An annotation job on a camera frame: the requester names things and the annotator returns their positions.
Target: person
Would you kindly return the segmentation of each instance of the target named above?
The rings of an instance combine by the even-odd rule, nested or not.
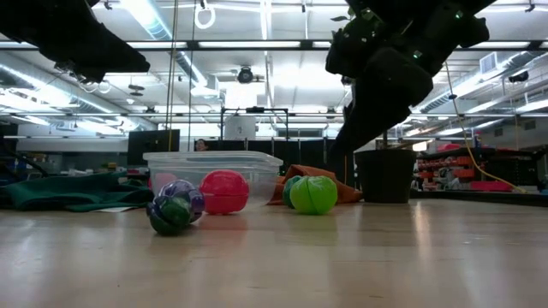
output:
[[[203,139],[198,139],[195,147],[196,151],[207,151],[209,149],[209,146],[206,145],[206,141]]]

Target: green ball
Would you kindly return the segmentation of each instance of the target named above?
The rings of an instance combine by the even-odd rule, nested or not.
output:
[[[326,176],[305,176],[293,185],[290,197],[299,213],[323,215],[337,202],[337,185]]]
[[[285,205],[287,205],[290,209],[294,209],[295,207],[291,203],[291,187],[298,182],[300,179],[302,179],[302,176],[296,175],[285,182],[285,185],[283,186],[283,195],[282,200]]]
[[[158,234],[178,235],[190,224],[193,211],[184,198],[158,197],[149,205],[151,226]]]

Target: clear plastic bin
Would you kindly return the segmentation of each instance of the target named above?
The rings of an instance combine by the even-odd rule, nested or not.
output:
[[[157,152],[145,153],[143,158],[148,161],[154,193],[174,180],[189,181],[199,187],[214,170],[237,171],[249,184],[246,209],[265,205],[272,199],[283,164],[280,159],[255,151]]]

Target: orange cloth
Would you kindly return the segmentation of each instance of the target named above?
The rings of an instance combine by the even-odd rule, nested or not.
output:
[[[346,186],[342,184],[340,181],[337,181],[337,178],[335,177],[335,174],[332,172],[317,169],[314,167],[307,167],[307,166],[301,166],[301,165],[291,165],[289,167],[288,173],[285,176],[278,176],[277,178],[277,184],[276,184],[276,191],[274,192],[274,197],[272,197],[270,205],[283,205],[282,201],[282,194],[283,194],[283,186],[285,185],[285,182],[292,177],[300,175],[300,176],[327,176],[328,178],[332,179],[335,184],[337,184],[337,204],[347,204],[347,203],[356,203],[361,200],[361,192],[356,191],[352,187]]]

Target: pink ball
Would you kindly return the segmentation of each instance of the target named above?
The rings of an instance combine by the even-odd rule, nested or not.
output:
[[[233,170],[215,170],[202,180],[200,191],[204,194],[208,214],[229,214],[242,210],[249,198],[246,179]]]

